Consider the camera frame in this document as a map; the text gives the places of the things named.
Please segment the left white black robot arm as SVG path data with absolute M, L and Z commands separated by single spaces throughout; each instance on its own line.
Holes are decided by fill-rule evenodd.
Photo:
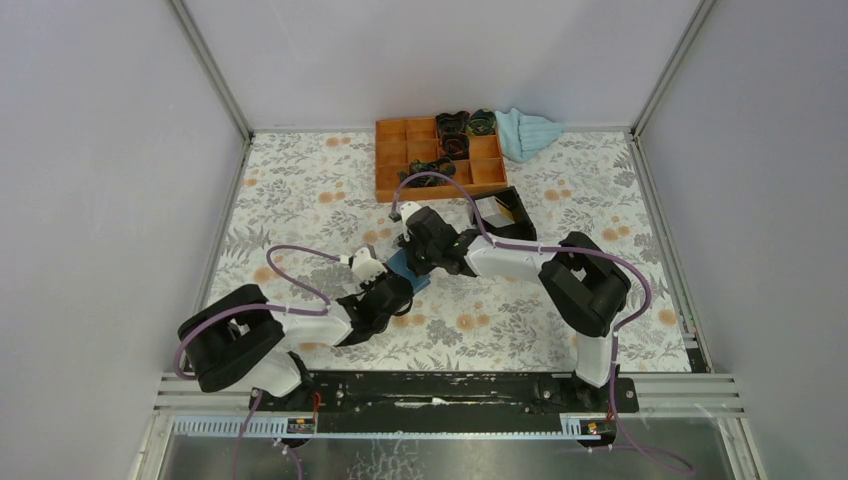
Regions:
M 258 388 L 288 411 L 309 401 L 304 362 L 293 353 L 301 344 L 351 346 L 382 333 L 394 316 L 412 305 L 415 289 L 388 271 L 348 295 L 318 308 L 273 305 L 256 284 L 246 284 L 183 322 L 177 329 L 177 359 L 187 359 L 192 378 L 205 393 L 238 383 Z

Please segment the blue leather card holder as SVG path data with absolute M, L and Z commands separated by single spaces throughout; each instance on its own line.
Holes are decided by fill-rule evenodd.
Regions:
M 404 250 L 396 251 L 386 261 L 386 265 L 389 270 L 410 282 L 415 295 L 431 284 L 431 277 L 429 274 L 416 274 L 408 266 L 407 255 Z

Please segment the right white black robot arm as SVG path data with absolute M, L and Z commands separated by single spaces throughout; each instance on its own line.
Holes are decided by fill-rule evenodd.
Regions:
M 597 412 L 612 400 L 613 320 L 626 304 L 631 282 L 586 235 L 574 232 L 558 245 L 545 245 L 479 228 L 458 232 L 434 209 L 415 202 L 401 204 L 389 218 L 403 227 L 398 245 L 417 276 L 442 269 L 450 275 L 510 277 L 543 287 L 577 336 L 575 402 Z

